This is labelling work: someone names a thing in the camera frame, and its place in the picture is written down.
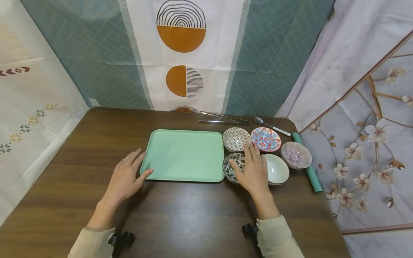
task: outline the red and blue patterned bowl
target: red and blue patterned bowl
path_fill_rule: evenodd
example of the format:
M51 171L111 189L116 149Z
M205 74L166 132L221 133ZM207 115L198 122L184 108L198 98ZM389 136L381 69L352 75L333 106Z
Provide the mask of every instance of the red and blue patterned bowl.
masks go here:
M280 136L267 127L255 128L251 133L252 143L264 152L274 152L281 147Z

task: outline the ceramic bowl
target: ceramic bowl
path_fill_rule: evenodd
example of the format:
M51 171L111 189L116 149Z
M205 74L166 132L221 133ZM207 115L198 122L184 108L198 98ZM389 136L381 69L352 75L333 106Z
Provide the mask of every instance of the ceramic bowl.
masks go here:
M278 156L273 154L265 154L268 171L268 184L280 185L287 181L290 176L290 171L287 164Z
M308 168L313 162L310 151L297 142L286 142L281 147L281 157L293 169Z
M267 127L255 128L251 133L252 143L264 152L274 152L281 147L280 136Z
M224 132L222 141L224 142L225 148L231 152L243 151L244 144L249 146L251 143L251 136L242 128L231 127Z
M231 183L239 184L237 177L235 176L235 172L230 164L230 159L233 159L238 164L241 171L244 172L245 155L243 153L231 153L226 156L224 161L222 162L222 169L224 170L225 177Z

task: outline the sleeve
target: sleeve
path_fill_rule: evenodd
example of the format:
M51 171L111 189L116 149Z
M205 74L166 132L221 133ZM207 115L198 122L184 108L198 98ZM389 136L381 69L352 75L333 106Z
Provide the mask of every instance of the sleeve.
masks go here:
M112 258L113 245L108 241L114 233L115 228L105 231L83 228L68 258Z
M284 216L257 219L258 247L265 258L304 258Z

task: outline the tray rim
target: tray rim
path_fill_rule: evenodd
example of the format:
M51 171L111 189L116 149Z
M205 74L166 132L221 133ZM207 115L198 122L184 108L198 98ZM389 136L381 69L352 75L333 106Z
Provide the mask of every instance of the tray rim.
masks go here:
M148 140L148 144L146 146L146 149L148 149L149 144L151 143L151 139L152 136L155 132L157 131L174 131L174 132L197 132L197 133L213 133L213 134L219 134L221 137L221 147L222 147L222 155L223 155L223 159L225 158L225 149L224 149L224 143L222 141L222 134L220 132L215 132L215 131L197 131L197 130L177 130L177 129L156 129L154 131L152 131L151 135L149 136L149 140ZM143 163L144 163L145 159L143 159L142 164L139 168L139 175L141 175L144 171L143 171ZM222 178L220 180L217 181L212 181L212 180L176 180L176 179L146 179L146 180L151 180L151 181L175 181L175 182L207 182L207 183L218 183L221 182L222 180L224 180L225 178L225 173L222 169L221 166L221 170L222 170Z

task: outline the purple striped bowl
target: purple striped bowl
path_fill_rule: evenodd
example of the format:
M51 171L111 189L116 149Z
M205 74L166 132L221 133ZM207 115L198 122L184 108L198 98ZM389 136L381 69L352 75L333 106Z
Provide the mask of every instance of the purple striped bowl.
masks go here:
M308 168L313 162L310 151L297 142L286 142L281 147L281 157L293 169Z

